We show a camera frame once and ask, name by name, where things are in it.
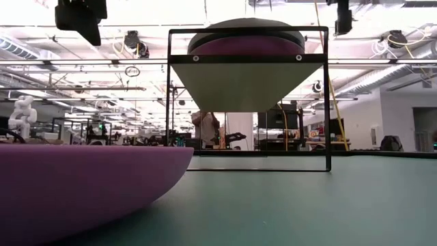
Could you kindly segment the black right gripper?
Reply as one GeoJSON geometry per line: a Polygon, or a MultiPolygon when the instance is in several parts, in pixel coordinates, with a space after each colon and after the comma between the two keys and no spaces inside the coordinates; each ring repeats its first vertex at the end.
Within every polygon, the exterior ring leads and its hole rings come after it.
{"type": "Polygon", "coordinates": [[[341,36],[352,29],[352,11],[349,9],[349,0],[326,0],[327,5],[337,5],[337,20],[335,21],[335,35],[341,36]]]}

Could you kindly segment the cream plastic plate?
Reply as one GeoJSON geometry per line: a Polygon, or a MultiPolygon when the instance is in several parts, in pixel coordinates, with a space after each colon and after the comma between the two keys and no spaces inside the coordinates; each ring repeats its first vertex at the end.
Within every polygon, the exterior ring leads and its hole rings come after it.
{"type": "MultiPolygon", "coordinates": [[[[224,20],[219,23],[211,24],[208,28],[229,28],[229,27],[274,27],[274,26],[289,26],[289,24],[278,21],[262,18],[237,18],[231,20],[224,20]]],[[[304,36],[298,31],[274,31],[274,36],[288,39],[301,46],[305,45],[304,36]]],[[[214,40],[214,36],[218,38],[227,37],[229,33],[197,33],[191,41],[189,46],[196,46],[207,42],[208,40],[214,40]]]]}

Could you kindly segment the purple plastic plate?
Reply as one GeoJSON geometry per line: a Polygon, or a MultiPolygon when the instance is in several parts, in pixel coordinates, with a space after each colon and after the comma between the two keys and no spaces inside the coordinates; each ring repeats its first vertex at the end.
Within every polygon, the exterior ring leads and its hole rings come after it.
{"type": "Polygon", "coordinates": [[[192,148],[0,145],[0,246],[36,246],[119,219],[166,194],[192,148]]]}
{"type": "Polygon", "coordinates": [[[190,55],[297,55],[305,49],[291,40],[275,36],[234,36],[206,42],[190,55]]]}

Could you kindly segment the black ceiling device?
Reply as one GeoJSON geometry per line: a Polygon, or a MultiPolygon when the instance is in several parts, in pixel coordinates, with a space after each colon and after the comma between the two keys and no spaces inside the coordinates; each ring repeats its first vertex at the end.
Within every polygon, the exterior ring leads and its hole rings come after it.
{"type": "Polygon", "coordinates": [[[150,52],[147,44],[139,42],[137,44],[137,56],[139,59],[148,59],[150,57],[150,52]]]}

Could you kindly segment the long ceiling pipe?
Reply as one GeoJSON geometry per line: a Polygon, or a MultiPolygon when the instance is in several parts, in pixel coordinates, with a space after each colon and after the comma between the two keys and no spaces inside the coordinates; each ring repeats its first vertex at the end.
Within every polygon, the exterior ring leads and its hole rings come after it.
{"type": "Polygon", "coordinates": [[[0,91],[18,91],[18,90],[35,90],[35,91],[100,91],[100,90],[140,90],[146,91],[145,87],[0,87],[0,91]]]}

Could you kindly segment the black desk monitor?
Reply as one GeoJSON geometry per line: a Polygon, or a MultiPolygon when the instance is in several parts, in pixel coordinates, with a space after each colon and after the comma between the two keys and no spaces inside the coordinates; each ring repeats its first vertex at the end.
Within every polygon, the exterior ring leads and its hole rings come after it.
{"type": "Polygon", "coordinates": [[[343,118],[341,118],[340,120],[338,120],[337,118],[330,120],[329,122],[330,133],[333,133],[335,135],[342,135],[341,127],[344,127],[343,118]]]}

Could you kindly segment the grey door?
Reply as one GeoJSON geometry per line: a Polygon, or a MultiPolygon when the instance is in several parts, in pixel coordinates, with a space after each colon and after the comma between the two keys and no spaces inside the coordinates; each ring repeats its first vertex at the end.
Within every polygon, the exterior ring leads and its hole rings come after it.
{"type": "Polygon", "coordinates": [[[437,152],[437,107],[415,107],[414,142],[417,152],[437,152]]]}

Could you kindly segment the black backpack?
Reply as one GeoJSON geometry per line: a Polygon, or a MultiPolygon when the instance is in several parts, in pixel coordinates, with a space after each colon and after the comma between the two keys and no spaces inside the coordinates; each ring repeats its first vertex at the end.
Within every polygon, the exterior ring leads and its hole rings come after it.
{"type": "Polygon", "coordinates": [[[403,152],[403,146],[400,138],[395,135],[384,136],[380,143],[380,150],[386,152],[403,152]]]}

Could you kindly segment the white column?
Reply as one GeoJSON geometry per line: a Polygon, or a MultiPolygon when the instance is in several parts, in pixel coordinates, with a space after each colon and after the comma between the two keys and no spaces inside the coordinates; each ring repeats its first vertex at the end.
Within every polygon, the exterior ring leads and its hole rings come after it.
{"type": "Polygon", "coordinates": [[[253,150],[253,114],[252,113],[227,113],[227,134],[241,133],[246,138],[230,143],[232,148],[239,146],[242,151],[253,150]]]}

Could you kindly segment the person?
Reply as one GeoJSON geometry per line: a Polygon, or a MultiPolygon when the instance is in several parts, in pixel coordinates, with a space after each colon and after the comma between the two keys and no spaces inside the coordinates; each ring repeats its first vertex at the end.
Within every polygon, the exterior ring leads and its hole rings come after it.
{"type": "Polygon", "coordinates": [[[196,111],[191,114],[192,124],[195,126],[195,137],[201,139],[205,145],[216,145],[220,122],[213,112],[196,111]]]}

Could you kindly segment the long ceiling light rail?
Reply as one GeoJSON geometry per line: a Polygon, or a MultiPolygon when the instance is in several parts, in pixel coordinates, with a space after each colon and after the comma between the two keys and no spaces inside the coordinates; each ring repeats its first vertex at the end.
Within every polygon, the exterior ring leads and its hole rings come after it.
{"type": "MultiPolygon", "coordinates": [[[[166,64],[166,59],[56,59],[56,60],[0,60],[0,66],[60,66],[60,65],[146,65],[166,64]]],[[[437,64],[437,59],[328,59],[328,64],[391,65],[437,64]]]]}

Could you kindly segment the large silver ceiling duct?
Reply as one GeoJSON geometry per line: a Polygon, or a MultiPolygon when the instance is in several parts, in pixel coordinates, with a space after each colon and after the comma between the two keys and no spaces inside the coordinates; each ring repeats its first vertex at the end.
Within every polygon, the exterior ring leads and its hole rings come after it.
{"type": "MultiPolygon", "coordinates": [[[[415,50],[412,51],[413,59],[437,59],[437,40],[433,40],[415,50]]],[[[384,85],[390,81],[402,78],[412,73],[413,65],[419,65],[419,63],[408,62],[408,58],[405,55],[399,59],[390,59],[388,66],[384,69],[372,70],[364,74],[363,76],[349,82],[343,87],[335,91],[335,96],[343,96],[346,94],[359,94],[364,91],[375,89],[381,85],[384,85]]]]}

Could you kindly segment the silver ventilation duct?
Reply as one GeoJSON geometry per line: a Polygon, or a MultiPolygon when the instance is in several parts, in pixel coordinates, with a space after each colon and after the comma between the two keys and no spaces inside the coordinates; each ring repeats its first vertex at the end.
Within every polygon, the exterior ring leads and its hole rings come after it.
{"type": "Polygon", "coordinates": [[[59,58],[52,51],[32,47],[7,35],[0,35],[0,50],[25,60],[51,60],[59,58]]]}

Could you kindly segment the black metal frame shelf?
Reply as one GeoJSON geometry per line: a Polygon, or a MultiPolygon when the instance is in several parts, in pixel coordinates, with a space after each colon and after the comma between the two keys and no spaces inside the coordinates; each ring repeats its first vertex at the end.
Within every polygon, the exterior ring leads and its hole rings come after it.
{"type": "Polygon", "coordinates": [[[305,53],[297,55],[167,55],[167,71],[175,72],[203,111],[263,112],[282,100],[317,69],[328,74],[328,27],[274,26],[171,29],[169,35],[236,33],[257,35],[268,31],[298,31],[305,38],[305,53]]]}

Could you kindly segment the black frame workcell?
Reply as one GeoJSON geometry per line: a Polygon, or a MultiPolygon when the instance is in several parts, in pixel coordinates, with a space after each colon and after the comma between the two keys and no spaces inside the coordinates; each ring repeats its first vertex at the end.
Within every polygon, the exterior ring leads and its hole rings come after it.
{"type": "Polygon", "coordinates": [[[62,140],[64,133],[69,134],[69,145],[101,145],[110,146],[112,123],[92,118],[53,118],[51,132],[58,127],[58,139],[62,140]]]}

